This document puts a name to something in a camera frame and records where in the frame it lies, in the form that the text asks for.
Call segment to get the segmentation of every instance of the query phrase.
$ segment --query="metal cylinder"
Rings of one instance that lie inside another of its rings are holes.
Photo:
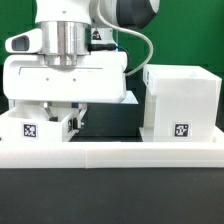
[[[43,47],[47,66],[75,67],[78,55],[88,54],[91,28],[76,22],[41,22]]]

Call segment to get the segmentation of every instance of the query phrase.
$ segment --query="green wall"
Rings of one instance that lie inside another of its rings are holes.
[[[0,4],[2,65],[5,39],[32,29],[36,9],[34,0],[0,0]],[[161,0],[159,15],[141,32],[154,44],[151,63],[200,65],[224,77],[223,0]],[[119,44],[129,50],[132,68],[148,53],[143,41],[126,34],[119,34]]]

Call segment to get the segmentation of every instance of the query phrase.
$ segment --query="white box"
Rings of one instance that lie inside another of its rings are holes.
[[[62,142],[69,141],[77,130],[73,121],[79,111],[71,108],[51,107],[58,122],[49,121],[44,108],[20,105],[0,116],[1,142]]]
[[[211,142],[222,80],[199,66],[146,65],[144,141]]]

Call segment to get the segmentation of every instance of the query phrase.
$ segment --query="white block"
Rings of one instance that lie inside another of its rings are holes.
[[[221,79],[198,66],[147,65],[144,128],[153,141],[211,142]]]
[[[62,142],[69,141],[77,130],[73,130],[73,119],[78,110],[51,107],[58,122],[49,121],[49,116],[39,106],[20,105],[0,116],[0,138],[2,142]]]

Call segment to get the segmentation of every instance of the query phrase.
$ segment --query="white platform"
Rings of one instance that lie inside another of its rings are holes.
[[[213,143],[0,143],[0,168],[224,167],[224,134]]]

